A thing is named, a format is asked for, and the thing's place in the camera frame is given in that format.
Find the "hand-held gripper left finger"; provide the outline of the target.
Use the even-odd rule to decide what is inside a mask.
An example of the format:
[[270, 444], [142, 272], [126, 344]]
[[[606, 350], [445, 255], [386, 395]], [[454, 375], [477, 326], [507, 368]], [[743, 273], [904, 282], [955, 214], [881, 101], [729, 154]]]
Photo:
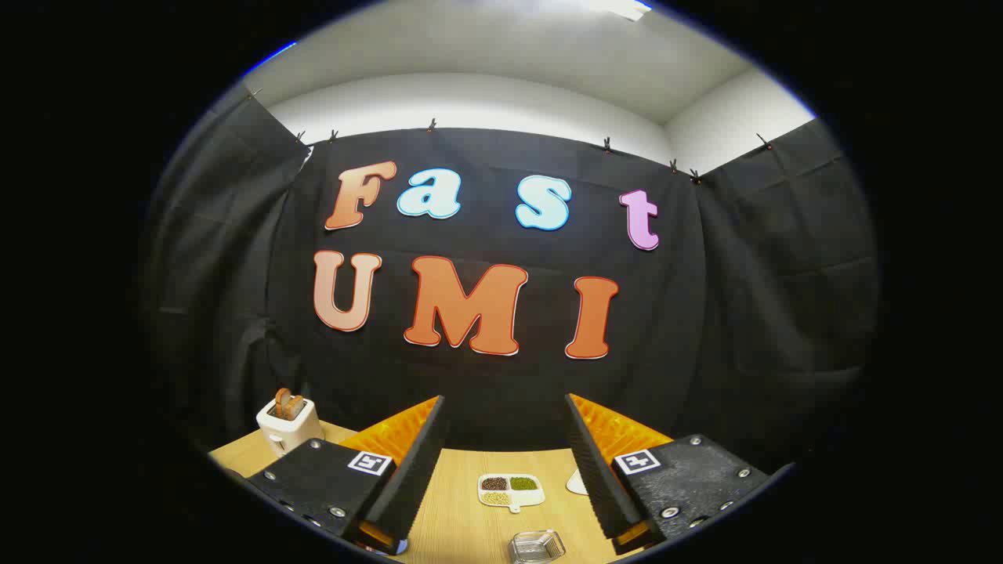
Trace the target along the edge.
[[351, 438], [311, 438], [246, 478], [276, 509], [331, 539], [397, 555], [447, 438], [434, 396]]

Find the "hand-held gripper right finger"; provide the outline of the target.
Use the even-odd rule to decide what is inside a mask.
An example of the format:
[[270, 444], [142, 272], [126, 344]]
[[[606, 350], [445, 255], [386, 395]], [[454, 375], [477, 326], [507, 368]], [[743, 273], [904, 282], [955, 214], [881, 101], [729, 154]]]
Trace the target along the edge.
[[678, 544], [741, 512], [793, 470], [760, 470], [704, 433], [673, 439], [577, 394], [563, 401], [574, 463], [617, 555]]

